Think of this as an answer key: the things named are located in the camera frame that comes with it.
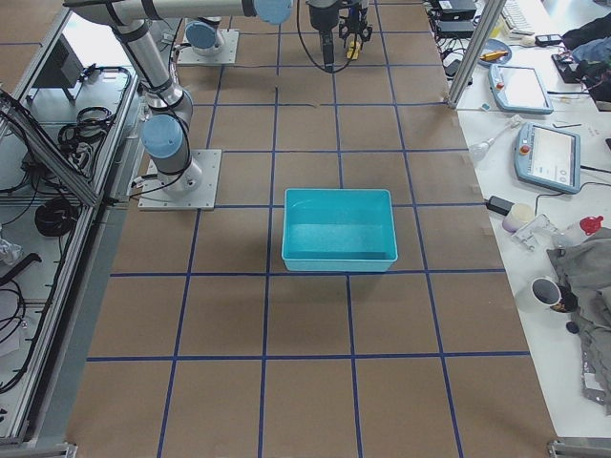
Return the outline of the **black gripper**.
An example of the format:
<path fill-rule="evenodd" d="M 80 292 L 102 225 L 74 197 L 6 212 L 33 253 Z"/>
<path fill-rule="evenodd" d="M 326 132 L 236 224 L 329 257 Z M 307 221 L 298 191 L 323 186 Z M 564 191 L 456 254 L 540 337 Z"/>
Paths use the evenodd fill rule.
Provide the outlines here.
<path fill-rule="evenodd" d="M 347 11 L 345 15 L 340 16 L 338 29 L 344 46 L 356 42 L 360 44 L 369 42 L 372 34 L 372 26 L 368 21 L 369 1 L 342 1 L 340 9 Z"/>

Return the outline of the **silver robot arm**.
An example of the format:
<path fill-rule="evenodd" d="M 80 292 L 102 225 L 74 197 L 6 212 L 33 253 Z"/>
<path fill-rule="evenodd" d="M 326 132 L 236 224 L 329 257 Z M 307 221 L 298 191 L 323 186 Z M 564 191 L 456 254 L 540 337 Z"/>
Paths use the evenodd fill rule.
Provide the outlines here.
<path fill-rule="evenodd" d="M 191 95 L 179 84 L 170 59 L 161 55 L 150 31 L 154 23 L 185 19 L 192 48 L 207 52 L 219 42 L 215 19 L 254 17 L 279 26 L 299 17 L 299 1 L 67 1 L 81 18 L 109 27 L 135 67 L 152 112 L 141 140 L 157 168 L 155 192 L 170 198 L 191 196 L 202 185 L 204 171 L 189 144 L 193 113 Z"/>
<path fill-rule="evenodd" d="M 219 16 L 199 17 L 187 21 L 185 38 L 196 54 L 212 56 L 221 52 L 224 38 L 219 31 L 220 24 Z"/>

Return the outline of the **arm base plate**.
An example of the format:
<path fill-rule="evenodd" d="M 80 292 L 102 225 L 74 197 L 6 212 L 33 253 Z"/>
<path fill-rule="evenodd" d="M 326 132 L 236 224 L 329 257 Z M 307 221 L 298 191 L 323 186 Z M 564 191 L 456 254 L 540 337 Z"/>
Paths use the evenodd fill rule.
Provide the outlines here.
<path fill-rule="evenodd" d="M 161 174 L 146 180 L 138 208 L 143 211 L 213 210 L 221 169 L 221 150 L 191 151 L 191 164 L 180 178 Z"/>
<path fill-rule="evenodd" d="M 179 66 L 234 65 L 240 32 L 235 29 L 195 31 L 189 29 L 179 47 Z"/>

